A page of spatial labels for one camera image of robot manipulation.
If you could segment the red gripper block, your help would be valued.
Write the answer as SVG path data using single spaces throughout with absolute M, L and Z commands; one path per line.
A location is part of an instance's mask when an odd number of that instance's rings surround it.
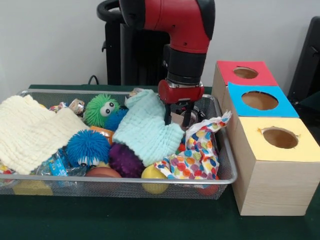
M 165 103 L 164 123 L 166 126 L 172 122 L 171 104 L 188 102 L 185 106 L 182 122 L 182 127 L 187 128 L 190 124 L 194 102 L 201 99 L 204 94 L 205 88 L 203 84 L 200 82 L 198 85 L 181 85 L 162 79 L 158 83 L 157 90 L 160 99 Z

